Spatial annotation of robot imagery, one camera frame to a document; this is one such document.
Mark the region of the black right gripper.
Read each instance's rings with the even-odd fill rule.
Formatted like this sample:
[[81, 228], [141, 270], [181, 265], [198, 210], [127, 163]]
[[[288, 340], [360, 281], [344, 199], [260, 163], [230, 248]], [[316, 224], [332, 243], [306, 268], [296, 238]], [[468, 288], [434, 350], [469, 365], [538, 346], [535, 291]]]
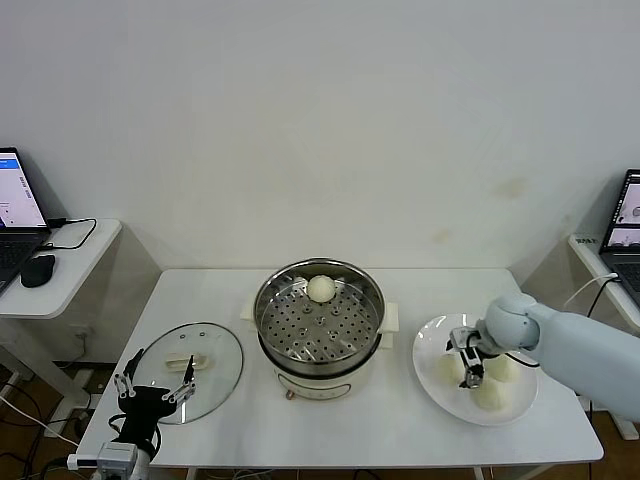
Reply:
[[457, 327], [449, 333], [445, 350], [458, 352], [464, 367], [460, 388], [475, 389], [482, 385], [483, 360], [488, 356], [479, 349], [480, 340], [480, 332], [471, 327]]

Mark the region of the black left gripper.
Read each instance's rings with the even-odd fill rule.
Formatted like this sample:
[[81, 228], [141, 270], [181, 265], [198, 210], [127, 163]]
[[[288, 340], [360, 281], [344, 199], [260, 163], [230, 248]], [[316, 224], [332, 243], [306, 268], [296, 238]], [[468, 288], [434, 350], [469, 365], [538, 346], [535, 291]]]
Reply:
[[124, 423], [117, 436], [119, 443], [135, 445], [146, 453], [158, 453], [161, 437], [153, 443], [159, 432], [159, 421], [176, 412], [177, 404], [186, 401], [196, 389], [194, 380], [194, 356], [191, 355], [180, 387], [170, 392], [166, 388], [151, 386], [133, 387], [133, 378], [143, 356], [138, 352], [126, 363], [121, 373], [114, 375], [118, 394], [118, 406], [124, 414]]

